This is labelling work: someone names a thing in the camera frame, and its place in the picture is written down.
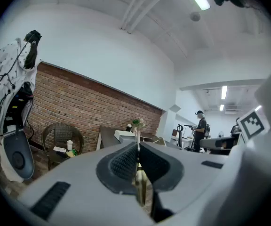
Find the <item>black cable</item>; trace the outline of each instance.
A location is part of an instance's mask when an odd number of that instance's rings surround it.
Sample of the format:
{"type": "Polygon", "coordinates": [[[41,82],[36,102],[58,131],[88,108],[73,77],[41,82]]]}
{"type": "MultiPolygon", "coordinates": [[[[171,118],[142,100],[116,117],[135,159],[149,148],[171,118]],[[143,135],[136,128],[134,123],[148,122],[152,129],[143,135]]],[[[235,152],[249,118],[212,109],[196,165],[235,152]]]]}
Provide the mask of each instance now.
{"type": "Polygon", "coordinates": [[[25,106],[25,108],[29,108],[31,105],[32,105],[32,103],[31,103],[31,99],[29,100],[29,105],[28,106],[25,106]]]}
{"type": "Polygon", "coordinates": [[[186,128],[187,128],[187,127],[184,128],[184,131],[183,131],[183,137],[182,137],[182,138],[184,138],[184,133],[186,132],[186,128]]]}
{"type": "Polygon", "coordinates": [[[21,55],[22,51],[25,49],[25,47],[27,46],[28,42],[31,40],[31,38],[34,36],[34,34],[32,34],[32,36],[28,39],[28,41],[26,42],[26,44],[24,45],[23,49],[21,50],[21,52],[18,54],[18,56],[16,57],[14,63],[12,64],[10,70],[7,72],[7,73],[4,73],[2,75],[0,75],[0,82],[3,80],[3,78],[5,76],[8,76],[8,80],[9,80],[9,83],[11,85],[11,88],[12,88],[12,93],[13,93],[13,97],[14,97],[14,89],[15,89],[15,83],[13,84],[10,80],[10,77],[9,77],[9,73],[11,72],[11,70],[13,69],[16,61],[18,60],[19,56],[21,55]]]}
{"type": "Polygon", "coordinates": [[[27,123],[28,123],[29,127],[30,127],[31,130],[32,130],[32,136],[30,136],[30,137],[28,138],[28,140],[31,140],[32,137],[34,136],[34,129],[33,129],[33,127],[30,125],[30,123],[28,122],[28,120],[27,120],[27,123]]]}

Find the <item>cap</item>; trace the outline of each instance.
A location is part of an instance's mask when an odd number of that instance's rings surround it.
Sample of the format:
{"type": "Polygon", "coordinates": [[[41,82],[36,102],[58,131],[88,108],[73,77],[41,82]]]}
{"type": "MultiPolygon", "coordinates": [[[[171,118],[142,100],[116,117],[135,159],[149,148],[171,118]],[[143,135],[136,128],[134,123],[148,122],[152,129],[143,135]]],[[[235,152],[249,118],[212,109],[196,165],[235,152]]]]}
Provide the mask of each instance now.
{"type": "Polygon", "coordinates": [[[195,113],[195,115],[197,115],[197,114],[203,114],[203,111],[197,111],[197,113],[195,113]]]}

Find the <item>backpack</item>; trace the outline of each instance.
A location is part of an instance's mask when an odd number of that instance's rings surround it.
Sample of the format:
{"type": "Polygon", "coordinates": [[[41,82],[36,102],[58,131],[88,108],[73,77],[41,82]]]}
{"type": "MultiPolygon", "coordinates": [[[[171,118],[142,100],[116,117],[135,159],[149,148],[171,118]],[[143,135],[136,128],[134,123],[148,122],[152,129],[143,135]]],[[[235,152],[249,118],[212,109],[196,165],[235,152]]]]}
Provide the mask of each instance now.
{"type": "Polygon", "coordinates": [[[210,134],[210,130],[211,130],[211,127],[209,124],[207,124],[206,126],[206,130],[205,130],[205,134],[204,134],[204,137],[207,138],[210,134]]]}

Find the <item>hanging clothes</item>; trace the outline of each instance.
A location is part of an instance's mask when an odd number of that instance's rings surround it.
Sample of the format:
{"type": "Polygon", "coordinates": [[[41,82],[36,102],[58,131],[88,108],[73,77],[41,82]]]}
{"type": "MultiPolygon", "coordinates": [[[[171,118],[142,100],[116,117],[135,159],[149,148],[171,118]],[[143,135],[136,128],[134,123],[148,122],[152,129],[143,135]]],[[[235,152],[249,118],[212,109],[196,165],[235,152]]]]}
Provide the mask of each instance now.
{"type": "Polygon", "coordinates": [[[30,48],[30,43],[17,38],[0,50],[0,75],[8,73],[17,56],[20,54],[8,76],[4,76],[0,81],[0,101],[8,93],[8,90],[11,93],[14,92],[11,84],[15,85],[16,89],[19,89],[24,82],[30,82],[31,90],[32,92],[34,91],[37,66],[41,62],[41,59],[37,56],[34,67],[32,69],[25,69],[24,62],[30,52],[30,48]]]}

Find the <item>black vent slot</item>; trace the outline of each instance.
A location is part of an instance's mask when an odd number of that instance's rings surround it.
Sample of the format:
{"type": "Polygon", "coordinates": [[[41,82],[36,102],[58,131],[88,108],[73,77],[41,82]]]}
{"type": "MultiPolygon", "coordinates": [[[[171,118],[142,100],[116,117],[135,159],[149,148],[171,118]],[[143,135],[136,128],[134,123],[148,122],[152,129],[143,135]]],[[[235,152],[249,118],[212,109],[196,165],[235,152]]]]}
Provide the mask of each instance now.
{"type": "Polygon", "coordinates": [[[70,186],[66,182],[56,182],[31,208],[31,212],[47,220],[70,186]]]}
{"type": "Polygon", "coordinates": [[[203,161],[201,164],[208,167],[212,167],[212,168],[218,168],[218,169],[221,169],[223,167],[223,164],[213,162],[213,161],[203,161]]]}

